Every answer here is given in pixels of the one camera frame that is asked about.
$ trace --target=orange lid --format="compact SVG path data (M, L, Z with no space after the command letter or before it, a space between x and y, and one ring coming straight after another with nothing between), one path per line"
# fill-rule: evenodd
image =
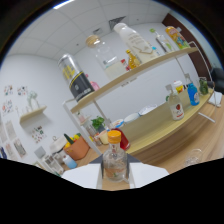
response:
M108 142L111 144L117 144L121 141L121 133L119 131L113 130L108 131Z

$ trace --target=potted plant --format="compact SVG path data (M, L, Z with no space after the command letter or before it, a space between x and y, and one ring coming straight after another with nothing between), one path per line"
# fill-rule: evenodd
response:
M104 128L104 119L97 116L96 119L91 120L93 127L100 133L105 130Z

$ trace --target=glass jar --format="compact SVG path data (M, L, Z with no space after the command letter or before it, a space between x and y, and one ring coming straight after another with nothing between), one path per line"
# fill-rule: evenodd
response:
M102 41L97 35L89 36L86 39L86 45L92 49L99 64L111 81L126 73L122 62L105 41Z
M109 148L103 154L103 166L107 179L112 182L121 182L127 173L127 154L120 148L120 141L119 131L108 132Z

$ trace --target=ceiling light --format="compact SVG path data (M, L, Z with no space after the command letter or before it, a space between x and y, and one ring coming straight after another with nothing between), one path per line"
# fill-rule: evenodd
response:
M59 4L59 5L54 6L53 8L54 8L54 9L59 9L59 8L61 8L62 6L66 5L66 4L70 3L70 2L74 2L74 0L68 0L68 1L66 1L66 2L63 2L63 3Z

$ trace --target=plastic bottle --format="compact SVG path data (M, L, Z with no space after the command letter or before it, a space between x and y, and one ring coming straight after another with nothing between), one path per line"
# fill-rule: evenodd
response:
M174 51L171 43L165 38L165 36L158 34L155 29L150 29L150 32L155 35L156 41L159 43L165 53Z
M180 49L190 47L185 38L173 26L168 26L166 28L166 33L171 37L171 39L177 44Z
M121 133L116 130L108 132L109 148L103 154L103 166L108 180L120 182L126 178L127 154L120 148Z
M170 96L168 98L168 104L170 106L173 120L181 120L184 117L184 110L181 100L178 96L177 90L171 89Z
M190 98L191 105L196 106L200 103L198 89L192 82L189 74L186 75L186 82L187 82L187 92Z
M108 44L97 35L89 36L86 39L86 45L95 54L100 66L111 81L127 72Z
M114 127L114 125L112 123L109 124L108 128L110 130L116 130L116 131L119 131L121 133L120 147L125 151L128 150L130 148L131 144L129 143L129 141L128 141L127 137L125 136L124 132L120 128Z
M116 24L114 30L120 35L121 39L128 46L128 49L131 50L141 63L146 63L158 57L157 53L150 47L147 41L125 23Z
M96 82L90 81L90 83L95 91L100 88Z
M140 61L131 53L130 50L126 50L126 53L128 54L128 65L131 69L134 69L140 65Z

